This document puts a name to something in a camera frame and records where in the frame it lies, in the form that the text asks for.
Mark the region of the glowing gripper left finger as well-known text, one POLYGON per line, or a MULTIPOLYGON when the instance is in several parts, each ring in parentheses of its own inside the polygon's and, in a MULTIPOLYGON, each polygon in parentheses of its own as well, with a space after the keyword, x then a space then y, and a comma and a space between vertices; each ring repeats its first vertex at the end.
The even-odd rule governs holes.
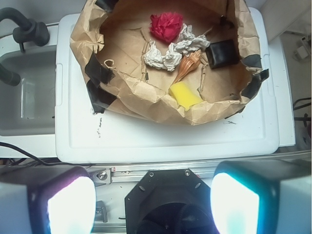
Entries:
POLYGON ((89 234, 96 189, 81 166, 0 169, 2 234, 89 234))

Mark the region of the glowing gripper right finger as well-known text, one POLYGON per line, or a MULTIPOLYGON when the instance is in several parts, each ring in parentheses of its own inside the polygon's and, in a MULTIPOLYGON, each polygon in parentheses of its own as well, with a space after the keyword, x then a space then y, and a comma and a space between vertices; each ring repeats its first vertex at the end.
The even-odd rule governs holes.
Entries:
POLYGON ((210 203, 221 234, 310 234, 311 163, 223 161, 212 179, 210 203))

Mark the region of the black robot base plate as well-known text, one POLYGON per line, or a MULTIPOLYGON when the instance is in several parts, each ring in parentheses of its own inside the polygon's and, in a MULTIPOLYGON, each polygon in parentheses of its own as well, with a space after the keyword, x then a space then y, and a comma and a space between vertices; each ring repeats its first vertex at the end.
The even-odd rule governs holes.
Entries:
POLYGON ((216 234, 210 187, 190 169, 148 171, 125 197, 129 234, 216 234))

